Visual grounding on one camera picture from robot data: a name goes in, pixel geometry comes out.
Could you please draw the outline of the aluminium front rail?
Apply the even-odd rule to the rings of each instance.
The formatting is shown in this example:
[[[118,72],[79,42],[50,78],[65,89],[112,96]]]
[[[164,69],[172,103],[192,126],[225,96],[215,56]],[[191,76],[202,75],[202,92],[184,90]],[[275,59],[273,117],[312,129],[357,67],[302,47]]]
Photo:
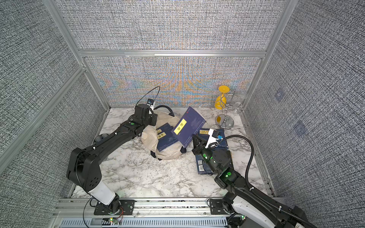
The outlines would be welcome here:
[[[235,215],[212,215],[208,198],[124,198],[135,200],[132,215],[94,215],[91,200],[60,199],[49,228],[273,228],[246,200],[234,200]]]

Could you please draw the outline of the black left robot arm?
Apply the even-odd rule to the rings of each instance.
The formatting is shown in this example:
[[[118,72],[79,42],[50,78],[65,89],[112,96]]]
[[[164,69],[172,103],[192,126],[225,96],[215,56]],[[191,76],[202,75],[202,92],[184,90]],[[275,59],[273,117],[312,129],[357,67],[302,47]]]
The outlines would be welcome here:
[[[106,138],[70,154],[66,177],[103,204],[107,213],[120,212],[119,196],[103,181],[100,164],[121,145],[141,137],[147,126],[155,126],[157,114],[147,104],[135,106],[135,112]]]

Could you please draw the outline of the clear wine glass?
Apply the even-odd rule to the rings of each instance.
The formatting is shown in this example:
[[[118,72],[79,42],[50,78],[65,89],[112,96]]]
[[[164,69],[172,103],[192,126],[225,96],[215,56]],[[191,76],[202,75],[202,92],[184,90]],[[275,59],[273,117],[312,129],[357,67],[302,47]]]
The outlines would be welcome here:
[[[237,92],[232,95],[232,111],[237,114],[241,114],[243,112],[243,103],[247,98],[246,92]]]

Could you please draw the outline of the blue book with barcode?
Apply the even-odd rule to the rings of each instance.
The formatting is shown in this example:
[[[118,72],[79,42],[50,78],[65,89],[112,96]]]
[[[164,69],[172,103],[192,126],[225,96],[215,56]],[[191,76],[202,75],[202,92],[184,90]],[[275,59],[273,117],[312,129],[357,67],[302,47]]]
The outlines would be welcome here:
[[[196,166],[197,166],[197,173],[199,175],[212,175],[213,171],[210,167],[203,161],[200,155],[195,156],[196,159]]]

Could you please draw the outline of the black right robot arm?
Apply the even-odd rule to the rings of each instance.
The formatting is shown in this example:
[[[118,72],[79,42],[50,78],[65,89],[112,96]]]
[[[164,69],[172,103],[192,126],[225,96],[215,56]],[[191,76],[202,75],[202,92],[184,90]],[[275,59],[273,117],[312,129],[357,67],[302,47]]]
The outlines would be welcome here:
[[[218,151],[213,150],[214,146],[231,138],[244,139],[251,147],[251,156],[244,177],[229,166],[228,163],[230,160],[220,158]],[[248,176],[250,165],[254,157],[254,146],[247,137],[242,135],[231,135],[212,143],[208,143],[198,135],[192,135],[192,139],[195,144],[193,153],[201,155],[203,161],[212,169],[213,173],[217,174],[215,182],[222,189],[226,189],[235,196],[247,200],[268,217],[268,219],[274,223],[275,227],[284,227],[291,221],[299,222],[299,224],[304,225],[305,228],[315,227],[315,225],[310,223],[307,219],[295,214],[293,209],[275,201],[249,183]]]

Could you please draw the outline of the purple blue book yellow label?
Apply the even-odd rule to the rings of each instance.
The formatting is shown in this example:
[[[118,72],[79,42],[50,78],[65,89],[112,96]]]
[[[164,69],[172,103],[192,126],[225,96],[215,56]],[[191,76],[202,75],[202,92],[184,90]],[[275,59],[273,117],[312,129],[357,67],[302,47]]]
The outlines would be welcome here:
[[[192,141],[192,135],[197,134],[205,123],[205,118],[189,106],[171,133],[186,148]]]

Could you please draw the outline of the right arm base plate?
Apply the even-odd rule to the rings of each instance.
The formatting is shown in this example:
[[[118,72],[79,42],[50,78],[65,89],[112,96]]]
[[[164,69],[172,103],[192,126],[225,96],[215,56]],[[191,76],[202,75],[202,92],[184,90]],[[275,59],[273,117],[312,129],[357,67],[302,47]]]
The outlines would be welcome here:
[[[230,213],[223,207],[222,199],[212,199],[207,200],[207,205],[210,208],[212,215],[230,215]]]

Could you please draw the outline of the dark flower shaped dish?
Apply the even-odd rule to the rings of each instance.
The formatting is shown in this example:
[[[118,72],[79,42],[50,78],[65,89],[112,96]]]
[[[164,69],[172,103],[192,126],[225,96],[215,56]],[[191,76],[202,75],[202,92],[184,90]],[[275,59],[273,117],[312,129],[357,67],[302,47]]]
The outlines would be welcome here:
[[[101,135],[98,135],[94,141],[93,141],[93,144],[97,144],[99,141],[105,139],[106,137],[108,137],[108,134],[101,134]]]

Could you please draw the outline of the yellow wine glass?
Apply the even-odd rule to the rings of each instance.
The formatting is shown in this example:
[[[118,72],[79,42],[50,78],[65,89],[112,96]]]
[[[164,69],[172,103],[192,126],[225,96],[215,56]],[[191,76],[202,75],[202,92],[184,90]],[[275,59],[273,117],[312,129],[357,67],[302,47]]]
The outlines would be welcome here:
[[[216,98],[214,107],[218,110],[222,110],[226,107],[227,98],[226,95],[230,92],[230,88],[226,85],[221,85],[218,88],[220,95]]]

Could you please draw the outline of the cream canvas tote bag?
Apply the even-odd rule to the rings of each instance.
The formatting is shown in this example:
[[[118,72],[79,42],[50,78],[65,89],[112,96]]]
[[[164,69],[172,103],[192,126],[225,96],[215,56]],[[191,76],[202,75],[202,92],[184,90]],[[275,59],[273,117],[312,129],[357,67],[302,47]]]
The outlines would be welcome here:
[[[141,137],[143,145],[154,158],[174,160],[186,153],[186,147],[171,132],[180,118],[170,107],[160,105],[153,110],[147,104],[138,104],[129,120],[142,125],[137,135]]]

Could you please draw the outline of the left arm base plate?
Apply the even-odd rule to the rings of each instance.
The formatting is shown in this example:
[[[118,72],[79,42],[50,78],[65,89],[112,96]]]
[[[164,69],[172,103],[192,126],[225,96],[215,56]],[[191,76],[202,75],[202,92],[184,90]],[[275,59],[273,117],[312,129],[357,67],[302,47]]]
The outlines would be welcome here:
[[[98,202],[94,210],[94,215],[132,215],[135,203],[136,201],[133,199],[120,199],[119,202],[114,200],[109,205],[104,205],[103,203]]]

